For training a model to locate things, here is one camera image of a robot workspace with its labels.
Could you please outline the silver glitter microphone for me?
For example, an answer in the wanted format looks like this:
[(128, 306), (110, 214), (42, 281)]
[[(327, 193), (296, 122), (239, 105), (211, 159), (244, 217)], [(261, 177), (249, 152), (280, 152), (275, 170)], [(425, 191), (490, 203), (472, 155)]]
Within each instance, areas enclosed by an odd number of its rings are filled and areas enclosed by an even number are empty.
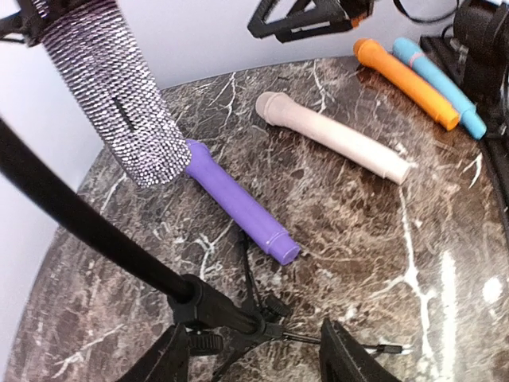
[(115, 1), (21, 1), (41, 44), (104, 144), (138, 185), (172, 181), (191, 152)]

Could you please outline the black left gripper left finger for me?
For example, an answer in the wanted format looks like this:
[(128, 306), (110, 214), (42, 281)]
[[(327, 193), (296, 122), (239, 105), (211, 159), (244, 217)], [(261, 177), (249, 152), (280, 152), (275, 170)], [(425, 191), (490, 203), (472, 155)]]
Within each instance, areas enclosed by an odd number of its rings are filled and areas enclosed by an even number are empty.
[(183, 324), (171, 325), (119, 382), (188, 381), (190, 347)]

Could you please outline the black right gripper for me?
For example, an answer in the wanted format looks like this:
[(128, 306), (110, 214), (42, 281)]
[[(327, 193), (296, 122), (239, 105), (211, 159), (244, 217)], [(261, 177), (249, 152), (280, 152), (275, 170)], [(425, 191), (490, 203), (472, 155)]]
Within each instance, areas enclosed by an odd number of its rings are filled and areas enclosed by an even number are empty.
[(247, 29), (258, 39), (275, 36), (281, 43), (344, 33), (369, 18), (374, 0), (295, 1), (285, 17), (267, 21), (278, 1), (261, 1)]

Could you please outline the pink toy microphone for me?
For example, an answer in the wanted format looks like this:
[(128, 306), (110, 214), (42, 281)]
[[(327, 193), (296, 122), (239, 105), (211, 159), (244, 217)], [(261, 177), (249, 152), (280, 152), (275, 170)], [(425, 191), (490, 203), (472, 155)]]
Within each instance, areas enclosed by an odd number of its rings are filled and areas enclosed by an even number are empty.
[(255, 110), (270, 125), (296, 131), (398, 185), (410, 172), (410, 163), (389, 147), (300, 105), (285, 93), (262, 93)]

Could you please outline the purple toy microphone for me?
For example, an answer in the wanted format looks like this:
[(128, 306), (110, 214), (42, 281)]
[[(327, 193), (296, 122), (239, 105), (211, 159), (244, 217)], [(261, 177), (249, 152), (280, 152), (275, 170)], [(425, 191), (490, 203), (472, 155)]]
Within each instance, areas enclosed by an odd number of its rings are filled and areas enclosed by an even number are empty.
[(217, 202), (227, 215), (281, 265), (292, 263), (300, 252), (288, 231), (213, 158), (201, 142), (189, 139), (192, 160), (185, 172)]

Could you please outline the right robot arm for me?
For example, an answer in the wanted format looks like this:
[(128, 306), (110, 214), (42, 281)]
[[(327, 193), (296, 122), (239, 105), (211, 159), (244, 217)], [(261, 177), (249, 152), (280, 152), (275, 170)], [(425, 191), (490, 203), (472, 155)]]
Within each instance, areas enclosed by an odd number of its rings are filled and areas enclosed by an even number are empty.
[[(372, 1), (296, 1), (285, 17), (269, 21), (274, 1), (261, 1), (248, 23), (253, 37), (276, 37), (281, 43), (333, 33), (345, 33), (371, 16)], [(420, 44), (441, 58), (452, 71), (464, 57), (453, 80), (480, 105), (489, 129), (508, 123), (508, 4), (490, 1), (457, 2), (443, 16), (408, 20), (429, 25), (453, 19), (453, 36), (422, 37)]]

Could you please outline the orange toy microphone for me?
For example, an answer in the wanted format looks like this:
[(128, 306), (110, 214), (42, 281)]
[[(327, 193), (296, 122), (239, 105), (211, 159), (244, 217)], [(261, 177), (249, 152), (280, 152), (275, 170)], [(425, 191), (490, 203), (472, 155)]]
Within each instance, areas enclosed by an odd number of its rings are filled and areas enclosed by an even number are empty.
[(447, 131), (458, 125), (460, 115), (453, 105), (412, 69), (388, 53), (380, 43), (361, 38), (354, 44), (353, 52), (363, 66), (383, 75)]

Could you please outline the blue toy microphone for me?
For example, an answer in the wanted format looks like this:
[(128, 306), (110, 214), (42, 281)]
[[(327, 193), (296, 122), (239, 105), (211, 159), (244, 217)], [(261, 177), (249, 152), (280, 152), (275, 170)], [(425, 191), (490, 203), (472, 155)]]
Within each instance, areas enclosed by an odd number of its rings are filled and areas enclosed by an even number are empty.
[(460, 115), (460, 123), (476, 140), (487, 132), (487, 127), (476, 111), (475, 104), (445, 75), (412, 40), (398, 37), (393, 43), (393, 54), (402, 63), (434, 87), (444, 96)]

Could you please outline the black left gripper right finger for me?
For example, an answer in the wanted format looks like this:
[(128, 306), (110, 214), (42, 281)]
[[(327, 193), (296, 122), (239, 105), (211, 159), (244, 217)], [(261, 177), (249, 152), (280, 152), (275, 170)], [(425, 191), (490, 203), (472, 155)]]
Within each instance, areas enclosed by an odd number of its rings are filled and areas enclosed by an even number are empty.
[(335, 330), (328, 318), (321, 326), (319, 356), (322, 381), (398, 382), (342, 325)]

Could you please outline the black tripod mic stand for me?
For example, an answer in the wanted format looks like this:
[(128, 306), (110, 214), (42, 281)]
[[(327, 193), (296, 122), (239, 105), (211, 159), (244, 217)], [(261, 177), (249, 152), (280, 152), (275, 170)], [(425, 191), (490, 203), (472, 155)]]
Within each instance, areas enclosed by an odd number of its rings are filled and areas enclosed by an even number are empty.
[[(20, 6), (1, 20), (4, 40), (29, 44), (22, 32)], [(321, 346), (321, 336), (290, 333), (278, 323), (289, 313), (286, 304), (270, 296), (264, 304), (255, 300), (255, 282), (246, 271), (247, 299), (237, 306), (225, 294), (195, 275), (179, 275), (101, 217), (58, 178), (6, 125), (1, 126), (2, 174), (33, 203), (75, 237), (116, 263), (123, 270), (163, 293), (173, 312), (173, 324), (183, 324), (188, 334), (190, 359), (221, 353), (223, 339), (216, 329), (226, 327), (235, 336), (228, 363), (233, 364), (252, 349), (272, 341), (298, 341)], [(242, 251), (254, 242), (240, 227)], [(362, 345), (375, 359), (380, 353), (399, 354), (396, 345)]]

